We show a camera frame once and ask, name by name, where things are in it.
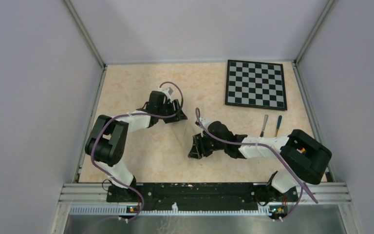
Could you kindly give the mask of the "silver knife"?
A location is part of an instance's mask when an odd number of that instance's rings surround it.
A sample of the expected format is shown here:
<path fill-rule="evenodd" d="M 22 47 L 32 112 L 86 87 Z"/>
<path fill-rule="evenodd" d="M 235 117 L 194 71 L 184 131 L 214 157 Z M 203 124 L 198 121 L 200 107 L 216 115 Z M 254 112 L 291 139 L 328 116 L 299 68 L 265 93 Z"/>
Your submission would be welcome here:
<path fill-rule="evenodd" d="M 263 118 L 263 125 L 262 125 L 262 130 L 261 130 L 261 133 L 260 133 L 260 137 L 263 137 L 264 136 L 264 132 L 265 132 L 265 128 L 266 128 L 266 125 L 267 125 L 267 122 L 268 122 L 268 118 L 269 118 L 269 115 L 264 115 L 264 118 Z"/>

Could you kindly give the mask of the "gold spoon green handle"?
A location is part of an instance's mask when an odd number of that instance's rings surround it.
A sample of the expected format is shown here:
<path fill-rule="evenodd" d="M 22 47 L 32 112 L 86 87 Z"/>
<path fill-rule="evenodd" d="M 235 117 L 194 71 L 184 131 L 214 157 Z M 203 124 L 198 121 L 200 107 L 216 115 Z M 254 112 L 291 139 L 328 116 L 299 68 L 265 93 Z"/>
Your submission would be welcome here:
<path fill-rule="evenodd" d="M 278 132 L 279 132 L 279 129 L 280 129 L 280 126 L 281 126 L 281 122 L 282 122 L 282 115 L 279 115 L 278 120 L 277 120 L 276 130 L 275 130 L 275 137 L 278 136 Z"/>

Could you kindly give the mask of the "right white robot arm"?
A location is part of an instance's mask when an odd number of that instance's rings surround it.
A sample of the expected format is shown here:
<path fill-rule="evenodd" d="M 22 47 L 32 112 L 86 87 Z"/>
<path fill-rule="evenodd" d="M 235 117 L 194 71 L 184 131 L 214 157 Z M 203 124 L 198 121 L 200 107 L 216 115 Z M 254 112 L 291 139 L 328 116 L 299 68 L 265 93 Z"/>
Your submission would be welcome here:
<path fill-rule="evenodd" d="M 332 158 L 328 148 L 300 129 L 287 136 L 268 138 L 234 134 L 219 121 L 204 127 L 187 144 L 189 158 L 202 159 L 223 151 L 233 159 L 275 158 L 283 164 L 284 169 L 274 173 L 266 187 L 272 201 L 279 201 L 297 185 L 320 184 Z"/>

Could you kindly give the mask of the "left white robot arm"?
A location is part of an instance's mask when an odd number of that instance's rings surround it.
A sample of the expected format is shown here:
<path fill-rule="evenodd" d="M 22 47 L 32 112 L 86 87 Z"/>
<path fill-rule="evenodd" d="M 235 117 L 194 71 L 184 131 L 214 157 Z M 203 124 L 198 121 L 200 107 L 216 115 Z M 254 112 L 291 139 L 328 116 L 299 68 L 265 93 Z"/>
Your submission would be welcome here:
<path fill-rule="evenodd" d="M 186 120 L 184 99 L 171 96 L 171 89 L 152 91 L 145 104 L 128 114 L 111 117 L 99 115 L 85 145 L 85 153 L 92 164 L 110 177 L 114 192 L 124 201 L 135 199 L 136 178 L 126 167 L 122 157 L 129 133 L 147 129 L 158 121 L 165 124 Z"/>

